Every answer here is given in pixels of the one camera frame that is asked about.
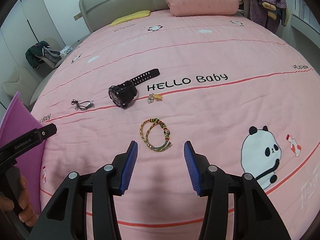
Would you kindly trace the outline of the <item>left hand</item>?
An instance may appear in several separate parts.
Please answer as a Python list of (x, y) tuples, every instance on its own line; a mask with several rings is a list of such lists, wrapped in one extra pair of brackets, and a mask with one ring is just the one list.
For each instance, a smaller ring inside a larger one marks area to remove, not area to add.
[[(24, 223), (28, 227), (32, 227), (37, 222), (38, 215), (35, 213), (34, 207), (30, 202), (30, 192), (27, 188), (28, 182), (23, 175), (20, 175), (19, 177), (19, 184), (22, 189), (18, 198), (18, 204), (21, 207), (22, 211), (20, 212), (18, 217), (22, 223)], [(2, 213), (12, 211), (14, 209), (14, 202), (2, 193), (0, 205)]]

